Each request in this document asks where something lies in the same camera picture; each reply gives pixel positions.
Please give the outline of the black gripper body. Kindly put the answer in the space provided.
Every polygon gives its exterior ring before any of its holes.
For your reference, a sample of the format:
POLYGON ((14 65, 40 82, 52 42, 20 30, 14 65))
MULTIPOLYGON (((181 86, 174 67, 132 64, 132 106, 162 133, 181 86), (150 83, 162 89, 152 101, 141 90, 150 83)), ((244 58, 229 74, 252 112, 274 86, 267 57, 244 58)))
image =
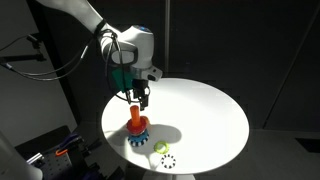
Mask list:
POLYGON ((149 88, 147 80, 133 79, 131 81, 131 89, 133 90, 134 98, 145 98, 148 96, 146 90, 149 88))

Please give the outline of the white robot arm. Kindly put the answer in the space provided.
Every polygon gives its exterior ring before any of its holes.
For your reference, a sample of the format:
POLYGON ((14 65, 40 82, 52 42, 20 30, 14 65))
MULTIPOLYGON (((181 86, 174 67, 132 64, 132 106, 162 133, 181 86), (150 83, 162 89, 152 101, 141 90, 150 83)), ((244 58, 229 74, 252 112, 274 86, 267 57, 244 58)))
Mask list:
POLYGON ((44 6, 63 11, 82 23, 97 39, 101 53, 106 61, 111 59, 119 65, 122 92, 126 101, 133 98, 143 111, 148 106, 148 82, 157 82, 162 71, 152 63, 154 53, 154 35, 140 25, 132 25, 121 32, 107 23, 87 0, 36 0, 44 6))

